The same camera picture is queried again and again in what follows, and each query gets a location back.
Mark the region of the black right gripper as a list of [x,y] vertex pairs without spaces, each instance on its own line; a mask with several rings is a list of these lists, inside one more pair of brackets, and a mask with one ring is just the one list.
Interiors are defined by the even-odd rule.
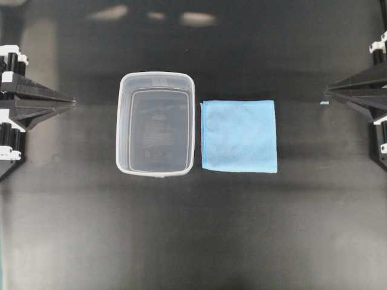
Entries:
[[370,45],[369,52],[374,66],[328,85],[324,96],[346,104],[373,123],[378,160],[386,169],[386,31]]

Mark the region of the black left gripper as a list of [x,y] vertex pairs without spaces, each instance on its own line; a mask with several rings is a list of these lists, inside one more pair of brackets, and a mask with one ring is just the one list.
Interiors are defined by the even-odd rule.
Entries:
[[26,131],[76,107],[74,98],[25,77],[26,66],[17,45],[1,46],[1,180],[25,161]]

